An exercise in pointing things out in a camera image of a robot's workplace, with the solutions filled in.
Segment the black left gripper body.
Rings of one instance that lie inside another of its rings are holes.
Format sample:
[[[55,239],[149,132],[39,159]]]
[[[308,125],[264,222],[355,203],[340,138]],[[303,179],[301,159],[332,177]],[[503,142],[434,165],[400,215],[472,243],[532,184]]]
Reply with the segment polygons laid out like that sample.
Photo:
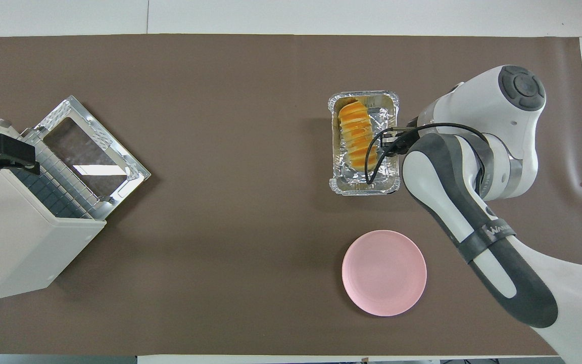
[[[0,134],[0,170],[19,169],[34,163],[35,148],[32,145],[7,134]]]

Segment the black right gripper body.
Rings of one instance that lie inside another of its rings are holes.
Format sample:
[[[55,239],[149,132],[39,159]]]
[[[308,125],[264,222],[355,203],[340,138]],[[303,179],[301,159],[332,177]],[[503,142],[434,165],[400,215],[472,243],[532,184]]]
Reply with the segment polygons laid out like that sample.
[[[405,155],[420,138],[416,127],[388,127],[379,132],[379,155]]]

